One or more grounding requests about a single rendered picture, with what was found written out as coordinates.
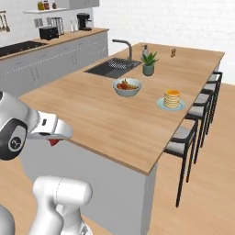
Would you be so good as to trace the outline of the pale blue plate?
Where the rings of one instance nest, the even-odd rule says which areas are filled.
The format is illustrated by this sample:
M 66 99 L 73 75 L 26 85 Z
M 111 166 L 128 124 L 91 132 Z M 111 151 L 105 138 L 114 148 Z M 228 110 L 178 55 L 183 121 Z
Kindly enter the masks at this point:
M 156 101 L 156 105 L 161 108 L 161 109 L 164 109 L 164 110 L 167 110 L 167 111 L 179 111 L 179 110 L 183 110 L 185 108 L 185 102 L 184 101 L 180 101 L 180 104 L 178 107 L 167 107 L 163 104 L 163 97 L 159 98 L 157 101 Z

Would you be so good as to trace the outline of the grey kitchen island base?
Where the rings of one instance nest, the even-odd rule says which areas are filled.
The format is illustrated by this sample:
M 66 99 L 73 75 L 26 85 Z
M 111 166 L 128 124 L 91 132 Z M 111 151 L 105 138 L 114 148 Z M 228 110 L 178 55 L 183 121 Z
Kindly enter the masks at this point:
M 156 171 L 145 175 L 67 140 L 27 140 L 20 155 L 26 176 L 80 179 L 93 187 L 82 213 L 113 235 L 147 235 L 151 222 Z

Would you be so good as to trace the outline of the pale grey bowl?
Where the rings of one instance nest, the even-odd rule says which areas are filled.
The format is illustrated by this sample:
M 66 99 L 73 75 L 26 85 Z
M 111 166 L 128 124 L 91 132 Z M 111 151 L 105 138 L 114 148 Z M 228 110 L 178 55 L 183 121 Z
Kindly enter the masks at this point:
M 129 84 L 134 84 L 134 85 L 138 86 L 139 88 L 135 89 L 135 90 L 122 90 L 122 89 L 118 89 L 117 88 L 117 84 L 121 84 L 122 81 L 124 81 L 124 80 L 127 80 L 127 82 Z M 117 92 L 117 94 L 121 95 L 121 96 L 125 96 L 125 97 L 130 97 L 130 96 L 136 95 L 139 92 L 139 90 L 141 89 L 141 87 L 142 87 L 141 82 L 138 79 L 133 79 L 133 78 L 120 78 L 120 79 L 116 79 L 113 82 L 113 88 Z

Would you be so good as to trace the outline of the black hob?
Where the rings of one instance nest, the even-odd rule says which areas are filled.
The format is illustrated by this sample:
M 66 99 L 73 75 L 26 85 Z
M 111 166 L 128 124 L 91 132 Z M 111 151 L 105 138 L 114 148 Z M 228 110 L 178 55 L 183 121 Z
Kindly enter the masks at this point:
M 0 57 L 4 57 L 6 55 L 14 54 L 14 53 L 21 52 L 24 50 L 34 49 L 34 48 L 41 47 L 41 46 L 45 46 L 45 43 L 36 42 L 32 40 L 5 46 L 5 47 L 0 48 Z

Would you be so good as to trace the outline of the yellow banana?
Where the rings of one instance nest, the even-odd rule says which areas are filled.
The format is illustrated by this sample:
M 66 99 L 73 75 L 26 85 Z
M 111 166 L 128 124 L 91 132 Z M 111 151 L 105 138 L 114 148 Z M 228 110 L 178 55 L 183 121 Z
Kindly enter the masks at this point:
M 123 89 L 124 90 L 135 90 L 138 89 L 139 87 L 134 85 L 134 84 L 129 84 L 127 80 L 122 81 L 123 84 Z

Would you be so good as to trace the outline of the stack of pancakes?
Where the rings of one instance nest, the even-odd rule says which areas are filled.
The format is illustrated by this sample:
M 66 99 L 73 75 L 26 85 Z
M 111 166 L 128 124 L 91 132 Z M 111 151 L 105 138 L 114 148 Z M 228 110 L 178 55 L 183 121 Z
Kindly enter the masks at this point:
M 181 93 L 178 90 L 167 89 L 164 92 L 163 104 L 169 108 L 177 108 L 180 104 Z

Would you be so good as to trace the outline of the grey curved tap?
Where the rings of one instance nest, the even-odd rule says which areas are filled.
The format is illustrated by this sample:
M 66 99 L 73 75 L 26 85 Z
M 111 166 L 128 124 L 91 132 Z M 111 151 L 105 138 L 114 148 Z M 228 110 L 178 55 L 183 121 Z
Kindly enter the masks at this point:
M 112 39 L 112 42 L 117 42 L 117 43 L 124 43 L 127 44 L 129 47 L 129 56 L 128 56 L 128 61 L 132 61 L 132 46 L 127 40 L 123 39 Z

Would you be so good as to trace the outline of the grey cupboard run wooden top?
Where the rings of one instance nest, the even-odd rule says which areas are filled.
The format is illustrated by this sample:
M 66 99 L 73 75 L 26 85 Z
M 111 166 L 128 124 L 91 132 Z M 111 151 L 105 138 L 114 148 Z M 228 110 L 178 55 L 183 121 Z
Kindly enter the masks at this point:
M 0 91 L 20 96 L 108 56 L 106 28 L 37 39 L 43 46 L 0 58 Z

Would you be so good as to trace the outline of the white wall shelf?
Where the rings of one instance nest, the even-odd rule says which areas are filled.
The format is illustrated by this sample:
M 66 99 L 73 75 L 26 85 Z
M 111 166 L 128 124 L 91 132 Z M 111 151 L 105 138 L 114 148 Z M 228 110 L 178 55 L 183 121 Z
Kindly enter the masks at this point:
M 33 15 L 40 15 L 40 14 L 48 14 L 48 13 L 55 13 L 55 12 L 62 12 L 67 11 L 69 9 L 67 8 L 56 8 L 56 9 L 50 9 L 50 10 L 27 10 L 23 11 L 24 14 L 33 14 Z

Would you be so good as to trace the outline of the hanging kitchen tools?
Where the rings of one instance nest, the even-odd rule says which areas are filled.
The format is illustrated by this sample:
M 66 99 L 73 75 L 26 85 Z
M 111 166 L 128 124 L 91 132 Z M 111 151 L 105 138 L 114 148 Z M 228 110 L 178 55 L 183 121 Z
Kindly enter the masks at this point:
M 6 20 L 6 11 L 5 10 L 0 10 L 0 32 L 9 32 L 10 27 L 8 26 L 7 20 Z

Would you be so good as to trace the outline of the green potted plant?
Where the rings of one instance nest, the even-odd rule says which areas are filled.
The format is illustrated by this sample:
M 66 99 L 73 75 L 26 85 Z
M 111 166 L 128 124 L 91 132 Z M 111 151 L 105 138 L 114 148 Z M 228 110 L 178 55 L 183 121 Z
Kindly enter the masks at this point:
M 141 58 L 141 61 L 143 62 L 142 66 L 142 72 L 145 76 L 151 76 L 154 73 L 154 65 L 158 61 L 156 59 L 156 52 L 150 53 L 148 56 L 143 55 Z

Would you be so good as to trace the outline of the grey soap dispenser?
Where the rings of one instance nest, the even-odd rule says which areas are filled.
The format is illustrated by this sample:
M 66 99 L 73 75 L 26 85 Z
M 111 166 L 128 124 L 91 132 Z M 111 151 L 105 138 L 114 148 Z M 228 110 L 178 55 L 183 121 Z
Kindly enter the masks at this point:
M 145 44 L 142 46 L 142 54 L 141 54 L 141 59 L 144 60 L 145 57 L 149 56 L 149 49 L 148 49 L 148 45 Z

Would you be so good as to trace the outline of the black stool grey seat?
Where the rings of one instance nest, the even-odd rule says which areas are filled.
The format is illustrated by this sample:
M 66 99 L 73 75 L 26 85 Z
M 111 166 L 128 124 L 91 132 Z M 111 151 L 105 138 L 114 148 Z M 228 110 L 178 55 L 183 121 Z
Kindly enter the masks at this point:
M 191 120 L 191 127 L 180 126 L 164 149 L 165 153 L 182 159 L 175 206 L 179 207 L 184 177 L 189 182 L 194 150 L 196 145 L 198 122 Z
M 203 107 L 204 133 L 206 135 L 215 115 L 219 87 L 219 82 L 209 81 L 200 93 L 200 106 Z
M 213 122 L 213 118 L 215 115 L 222 75 L 223 75 L 222 72 L 213 72 L 212 77 L 207 81 L 207 89 L 213 92 L 213 102 L 211 107 L 210 122 Z
M 200 121 L 200 128 L 197 137 L 194 163 L 196 163 L 197 161 L 199 147 L 201 146 L 201 142 L 205 137 L 206 124 L 209 116 L 209 109 L 210 109 L 210 101 L 206 101 L 205 103 L 194 103 L 185 116 L 185 119 L 193 119 Z

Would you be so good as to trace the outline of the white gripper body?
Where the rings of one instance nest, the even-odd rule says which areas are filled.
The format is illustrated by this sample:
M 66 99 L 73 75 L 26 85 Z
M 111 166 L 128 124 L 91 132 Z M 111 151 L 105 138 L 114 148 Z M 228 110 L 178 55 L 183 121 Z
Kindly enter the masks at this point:
M 73 128 L 63 120 L 43 118 L 40 123 L 29 132 L 31 139 L 64 140 L 73 136 Z

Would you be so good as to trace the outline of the black toaster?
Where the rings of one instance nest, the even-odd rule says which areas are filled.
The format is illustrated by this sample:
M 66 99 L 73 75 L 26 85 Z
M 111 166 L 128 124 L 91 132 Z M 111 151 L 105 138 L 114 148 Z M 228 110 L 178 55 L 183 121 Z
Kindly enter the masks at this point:
M 58 29 L 56 27 L 44 27 L 39 29 L 39 36 L 41 39 L 51 40 L 59 37 Z

